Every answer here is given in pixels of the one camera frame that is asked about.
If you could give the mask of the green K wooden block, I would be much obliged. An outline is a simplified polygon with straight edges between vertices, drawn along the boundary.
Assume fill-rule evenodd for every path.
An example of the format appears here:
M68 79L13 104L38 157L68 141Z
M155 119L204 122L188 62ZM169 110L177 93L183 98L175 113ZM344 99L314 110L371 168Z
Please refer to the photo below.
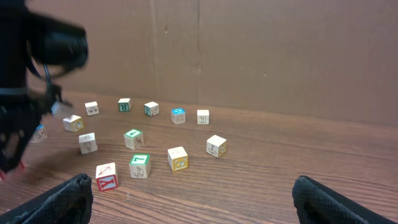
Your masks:
M131 99L130 98L121 98L118 101L119 111L130 111L131 110Z

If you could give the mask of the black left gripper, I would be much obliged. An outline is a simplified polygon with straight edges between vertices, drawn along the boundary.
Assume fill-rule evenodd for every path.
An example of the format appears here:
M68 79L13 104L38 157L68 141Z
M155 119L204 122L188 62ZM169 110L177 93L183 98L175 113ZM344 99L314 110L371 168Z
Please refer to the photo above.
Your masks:
M22 94L1 95L1 180L15 169L23 168L21 159L42 116L62 102L62 88L56 84L46 92L26 90Z

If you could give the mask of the yellow O wooden block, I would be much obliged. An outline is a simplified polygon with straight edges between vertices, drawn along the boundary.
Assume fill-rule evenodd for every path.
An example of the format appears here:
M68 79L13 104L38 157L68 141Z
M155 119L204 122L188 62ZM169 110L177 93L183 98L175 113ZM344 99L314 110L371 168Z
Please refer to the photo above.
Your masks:
M197 124L205 125L210 123L209 110L197 110Z

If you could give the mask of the green 7 wooden block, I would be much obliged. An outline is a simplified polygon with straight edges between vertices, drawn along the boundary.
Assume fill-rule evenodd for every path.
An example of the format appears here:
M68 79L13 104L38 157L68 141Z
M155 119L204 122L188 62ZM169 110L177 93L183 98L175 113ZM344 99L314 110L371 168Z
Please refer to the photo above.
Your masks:
M148 178L151 170L150 155L134 154L129 162L129 170L132 178Z

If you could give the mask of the blue X wooden block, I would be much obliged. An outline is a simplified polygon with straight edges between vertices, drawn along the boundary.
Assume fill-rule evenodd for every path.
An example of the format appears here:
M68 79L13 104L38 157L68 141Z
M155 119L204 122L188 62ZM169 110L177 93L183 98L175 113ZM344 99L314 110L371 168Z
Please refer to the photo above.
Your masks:
M30 143L36 144L36 143L42 142L47 137L48 136L47 136L47 132L45 130L45 126L43 124L40 124L37 126L34 134L32 135L32 137L30 139Z

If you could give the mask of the green 4 wooden block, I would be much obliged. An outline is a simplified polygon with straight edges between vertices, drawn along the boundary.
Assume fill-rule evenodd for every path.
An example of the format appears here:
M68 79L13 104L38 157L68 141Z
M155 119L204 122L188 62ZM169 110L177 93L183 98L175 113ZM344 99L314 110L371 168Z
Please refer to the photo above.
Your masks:
M136 150L144 144L144 134L141 130L131 129L123 134L126 147Z

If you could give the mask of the yellow-edged wooden block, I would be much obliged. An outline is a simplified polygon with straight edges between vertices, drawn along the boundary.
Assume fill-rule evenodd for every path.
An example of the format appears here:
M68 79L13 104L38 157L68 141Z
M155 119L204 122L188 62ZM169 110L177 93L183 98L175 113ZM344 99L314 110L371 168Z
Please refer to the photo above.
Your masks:
M85 103L86 113L88 116L99 114L98 103L96 101Z

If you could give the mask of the yellow G wooden block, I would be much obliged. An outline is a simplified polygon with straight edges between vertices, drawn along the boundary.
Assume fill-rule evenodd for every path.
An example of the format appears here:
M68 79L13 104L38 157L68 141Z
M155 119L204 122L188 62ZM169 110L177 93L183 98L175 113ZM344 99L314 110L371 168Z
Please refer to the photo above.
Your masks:
M171 148L168 151L168 162L172 171L188 168L188 154L182 146Z

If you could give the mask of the plain globe wooden block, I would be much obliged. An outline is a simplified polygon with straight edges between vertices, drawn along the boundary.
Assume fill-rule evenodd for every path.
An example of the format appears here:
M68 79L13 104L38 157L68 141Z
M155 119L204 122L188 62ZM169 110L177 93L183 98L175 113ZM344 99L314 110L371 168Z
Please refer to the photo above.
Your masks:
M83 119L81 116L72 115L69 118L63 119L64 128L70 132L76 132L84 128Z

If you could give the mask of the blue D wooden block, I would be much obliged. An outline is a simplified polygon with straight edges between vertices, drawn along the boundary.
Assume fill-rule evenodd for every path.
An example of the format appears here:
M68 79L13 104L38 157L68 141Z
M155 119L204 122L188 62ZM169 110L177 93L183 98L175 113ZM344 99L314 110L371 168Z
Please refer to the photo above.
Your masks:
M95 133L88 133L79 136L79 145L82 154L95 152L98 146L95 139Z

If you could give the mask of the green J wooden block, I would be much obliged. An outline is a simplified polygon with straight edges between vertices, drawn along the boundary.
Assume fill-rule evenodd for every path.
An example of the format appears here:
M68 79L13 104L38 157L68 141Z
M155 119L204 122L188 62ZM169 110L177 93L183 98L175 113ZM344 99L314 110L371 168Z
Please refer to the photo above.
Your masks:
M144 105L144 113L148 116L155 116L159 114L159 104L151 101Z

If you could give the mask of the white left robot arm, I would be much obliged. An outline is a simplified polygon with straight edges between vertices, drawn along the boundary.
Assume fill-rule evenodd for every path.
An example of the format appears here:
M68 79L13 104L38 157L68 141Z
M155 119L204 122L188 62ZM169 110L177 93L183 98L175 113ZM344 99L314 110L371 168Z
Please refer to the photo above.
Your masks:
M1 1L1 178L23 167L21 158L41 118L71 116L52 81L88 60L86 31L28 10L24 1Z

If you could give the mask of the green-edged picture wooden block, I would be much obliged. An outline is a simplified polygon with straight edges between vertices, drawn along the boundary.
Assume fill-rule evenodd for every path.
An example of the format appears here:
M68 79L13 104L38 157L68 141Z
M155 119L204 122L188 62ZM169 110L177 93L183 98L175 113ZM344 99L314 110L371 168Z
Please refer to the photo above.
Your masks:
M58 118L69 118L74 114L73 105L69 102L56 101L51 107L51 114Z

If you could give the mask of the red Y wooden block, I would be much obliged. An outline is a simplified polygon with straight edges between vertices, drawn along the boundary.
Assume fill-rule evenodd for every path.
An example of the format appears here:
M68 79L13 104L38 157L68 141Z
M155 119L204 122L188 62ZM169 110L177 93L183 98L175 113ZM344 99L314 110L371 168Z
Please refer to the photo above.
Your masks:
M96 183L100 192L119 187L118 173L114 162L96 166Z

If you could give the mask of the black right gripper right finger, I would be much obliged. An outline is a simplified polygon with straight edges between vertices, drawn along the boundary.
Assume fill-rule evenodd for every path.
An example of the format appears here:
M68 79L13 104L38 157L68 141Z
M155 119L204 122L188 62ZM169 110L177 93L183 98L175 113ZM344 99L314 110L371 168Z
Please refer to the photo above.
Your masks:
M292 197L300 224L397 224L305 175Z

